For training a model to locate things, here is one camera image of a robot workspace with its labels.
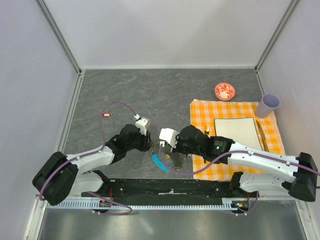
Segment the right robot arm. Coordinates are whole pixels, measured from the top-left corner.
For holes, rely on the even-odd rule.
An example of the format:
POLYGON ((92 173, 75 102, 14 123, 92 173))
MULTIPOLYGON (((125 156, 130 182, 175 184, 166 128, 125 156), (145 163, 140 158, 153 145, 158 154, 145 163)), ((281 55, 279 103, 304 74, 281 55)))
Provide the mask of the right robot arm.
POLYGON ((245 166, 263 171, 262 177, 234 173, 229 191, 235 197, 245 192, 284 191, 291 197, 314 202, 317 192, 317 166, 308 153, 280 155, 245 146, 223 136, 208 136, 193 125, 173 131, 169 145, 174 152, 197 155, 211 163, 245 166))

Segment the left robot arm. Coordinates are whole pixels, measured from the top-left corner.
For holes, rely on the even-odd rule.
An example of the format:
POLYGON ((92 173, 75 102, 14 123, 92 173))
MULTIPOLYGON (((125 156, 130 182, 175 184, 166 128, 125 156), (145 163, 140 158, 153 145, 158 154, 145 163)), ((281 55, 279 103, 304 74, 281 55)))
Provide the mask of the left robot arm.
POLYGON ((58 205, 70 194, 94 192, 106 196, 110 185, 106 177, 93 170, 122 160, 127 152, 148 151, 152 146, 150 131, 126 124, 119 134, 91 151, 65 155, 53 153, 32 180, 39 192, 39 199, 58 205))

